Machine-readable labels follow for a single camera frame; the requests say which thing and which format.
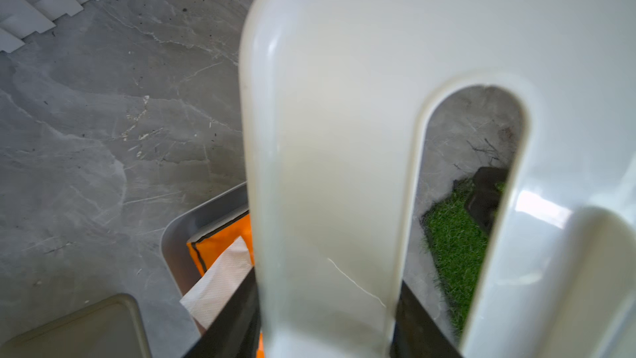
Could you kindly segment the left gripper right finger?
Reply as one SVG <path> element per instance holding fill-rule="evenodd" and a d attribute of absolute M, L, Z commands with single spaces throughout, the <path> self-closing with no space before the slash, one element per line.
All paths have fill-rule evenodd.
<path fill-rule="evenodd" d="M 390 357 L 461 358 L 405 282 L 397 305 Z"/>

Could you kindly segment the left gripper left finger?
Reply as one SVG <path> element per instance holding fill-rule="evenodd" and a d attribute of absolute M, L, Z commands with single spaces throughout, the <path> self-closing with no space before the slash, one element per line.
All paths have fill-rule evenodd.
<path fill-rule="evenodd" d="M 257 356 L 261 313 L 252 268 L 219 316 L 185 354 L 185 358 Z"/>

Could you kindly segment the orange tissue box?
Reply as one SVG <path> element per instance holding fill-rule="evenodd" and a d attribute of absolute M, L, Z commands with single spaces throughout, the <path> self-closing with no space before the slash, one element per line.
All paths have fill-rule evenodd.
<path fill-rule="evenodd" d="M 254 269 L 249 214 L 235 219 L 223 229 L 193 237 L 187 242 L 187 247 L 202 277 L 184 295 L 181 304 L 206 331 L 248 272 Z M 261 321 L 256 357 L 264 356 Z"/>

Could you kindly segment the beige tissue box lid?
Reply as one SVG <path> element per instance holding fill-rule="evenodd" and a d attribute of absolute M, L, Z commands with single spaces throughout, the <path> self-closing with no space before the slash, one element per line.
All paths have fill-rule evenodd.
<path fill-rule="evenodd" d="M 137 300 L 120 293 L 27 331 L 2 357 L 150 357 Z"/>

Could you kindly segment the grey plastic bin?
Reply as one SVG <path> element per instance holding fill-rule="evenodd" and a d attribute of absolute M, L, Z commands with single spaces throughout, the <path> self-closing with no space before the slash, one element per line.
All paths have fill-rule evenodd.
<path fill-rule="evenodd" d="M 190 256 L 187 242 L 212 231 L 225 228 L 248 214 L 247 183 L 230 190 L 179 215 L 164 230 L 161 252 L 181 295 L 185 295 L 202 277 Z"/>

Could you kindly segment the white tissue box lid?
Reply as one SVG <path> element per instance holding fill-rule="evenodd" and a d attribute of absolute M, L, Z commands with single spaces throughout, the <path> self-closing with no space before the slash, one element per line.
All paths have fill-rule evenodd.
<path fill-rule="evenodd" d="M 635 0 L 254 0 L 239 55 L 269 357 L 387 356 L 426 127 L 523 112 L 460 350 L 635 354 Z"/>

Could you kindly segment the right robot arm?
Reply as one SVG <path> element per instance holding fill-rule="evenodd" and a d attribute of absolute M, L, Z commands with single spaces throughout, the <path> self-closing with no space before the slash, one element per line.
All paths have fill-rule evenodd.
<path fill-rule="evenodd" d="M 473 192 L 465 202 L 465 210 L 480 229 L 489 236 L 503 192 L 500 190 L 508 177 L 508 169 L 481 167 L 472 178 Z"/>

